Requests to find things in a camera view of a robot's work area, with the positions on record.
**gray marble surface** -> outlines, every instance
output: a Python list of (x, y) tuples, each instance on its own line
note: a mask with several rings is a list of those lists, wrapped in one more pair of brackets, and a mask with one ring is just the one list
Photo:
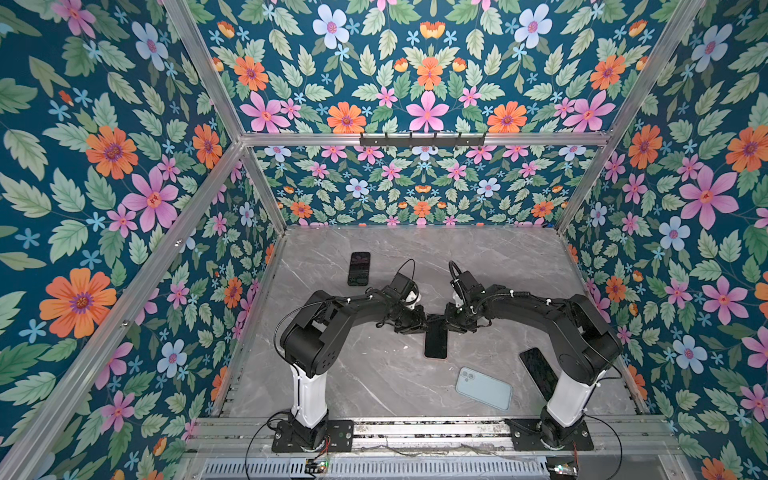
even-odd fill
[[(292, 404), (290, 368), (273, 350), (278, 321), (315, 290), (360, 294), (346, 285), (349, 256), (371, 253), (370, 286), (389, 283), (408, 258), (427, 313), (452, 301), (448, 261), (470, 270), (484, 285), (499, 283), (540, 296), (583, 293), (561, 240), (538, 228), (321, 228), (290, 230), (280, 268), (266, 298), (256, 337), (239, 384), (225, 406), (230, 417), (268, 416)], [(410, 265), (404, 271), (410, 274)], [(326, 400), (333, 416), (538, 415), (544, 398), (518, 354), (538, 347), (558, 371), (548, 336), (497, 320), (477, 333), (449, 334), (447, 360), (427, 359), (423, 334), (398, 335), (374, 323), (356, 326), (328, 372)], [(512, 385), (509, 410), (483, 405), (455, 391), (467, 366)], [(613, 370), (609, 376), (616, 376)], [(596, 414), (634, 413), (624, 382), (605, 380), (588, 408)]]

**vent grille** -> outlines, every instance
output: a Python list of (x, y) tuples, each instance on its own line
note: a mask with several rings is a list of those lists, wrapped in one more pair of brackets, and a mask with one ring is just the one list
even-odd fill
[[(251, 478), (312, 478), (303, 473), (304, 458), (252, 458)], [(471, 458), (331, 458), (328, 471), (317, 478), (549, 478), (544, 459), (507, 460), (493, 456)], [(246, 478), (241, 458), (212, 458), (204, 479)]]

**aluminum rail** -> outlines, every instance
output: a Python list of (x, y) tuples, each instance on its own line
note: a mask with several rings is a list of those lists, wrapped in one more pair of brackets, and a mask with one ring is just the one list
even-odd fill
[(166, 232), (157, 249), (136, 274), (107, 317), (96, 329), (69, 369), (45, 400), (41, 411), (29, 422), (11, 450), (0, 462), (3, 480), (29, 480), (43, 458), (51, 451), (85, 396), (93, 388), (96, 376), (107, 365), (120, 345), (127, 328), (134, 322), (155, 286), (162, 280), (197, 222), (210, 206), (219, 187), (229, 177), (243, 153), (232, 145), (208, 174), (192, 200)]
[(648, 63), (646, 63), (640, 76), (637, 77), (632, 91), (630, 91), (624, 103), (621, 104), (621, 108), (611, 124), (611, 129), (608, 132), (610, 134), (608, 143), (592, 159), (578, 187), (576, 187), (574, 194), (568, 201), (565, 212), (563, 212), (558, 220), (555, 226), (558, 231), (564, 232), (578, 209), (581, 208), (581, 204), (587, 197), (589, 190), (592, 189), (592, 186), (600, 177), (603, 166), (616, 151), (616, 147), (618, 147), (621, 138), (624, 136), (624, 132), (632, 125), (632, 121), (640, 110), (641, 105), (645, 102), (646, 97), (650, 94), (650, 90), (659, 79), (661, 71), (667, 66), (672, 54), (682, 41), (683, 35), (690, 28), (696, 14), (703, 5), (704, 2), (702, 0), (680, 0), (680, 3), (677, 4), (669, 23), (664, 27), (654, 49), (648, 56)]

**black smartphone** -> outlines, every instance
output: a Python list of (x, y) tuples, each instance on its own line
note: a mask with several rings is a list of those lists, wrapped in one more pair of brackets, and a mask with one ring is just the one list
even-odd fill
[(368, 272), (370, 269), (370, 252), (352, 252), (352, 258), (349, 259), (349, 276), (346, 279), (346, 284), (349, 286), (368, 285)]
[(520, 360), (522, 360), (528, 373), (531, 374), (538, 391), (549, 402), (549, 399), (554, 395), (554, 388), (558, 384), (558, 376), (554, 374), (554, 370), (549, 366), (544, 354), (541, 353), (540, 349), (532, 348), (521, 353)]
[(427, 330), (424, 333), (424, 356), (428, 359), (448, 358), (448, 326), (445, 317), (431, 313), (427, 316)]

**light blue smartphone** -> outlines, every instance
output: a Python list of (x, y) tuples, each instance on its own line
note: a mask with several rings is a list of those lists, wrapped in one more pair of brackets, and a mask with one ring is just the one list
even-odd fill
[(512, 386), (476, 370), (462, 367), (456, 392), (499, 410), (509, 410)]

